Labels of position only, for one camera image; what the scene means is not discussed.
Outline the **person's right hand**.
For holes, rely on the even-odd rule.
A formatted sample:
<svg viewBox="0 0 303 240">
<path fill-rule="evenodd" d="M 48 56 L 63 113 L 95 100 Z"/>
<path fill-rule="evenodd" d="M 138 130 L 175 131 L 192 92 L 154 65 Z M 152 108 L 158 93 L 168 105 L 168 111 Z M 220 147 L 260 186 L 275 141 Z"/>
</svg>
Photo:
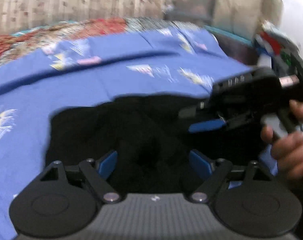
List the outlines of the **person's right hand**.
<svg viewBox="0 0 303 240">
<path fill-rule="evenodd" d="M 303 133 L 294 132 L 287 137 L 274 139 L 273 129 L 264 126 L 261 138 L 271 144 L 271 157 L 277 161 L 278 171 L 290 180 L 303 178 Z"/>
</svg>

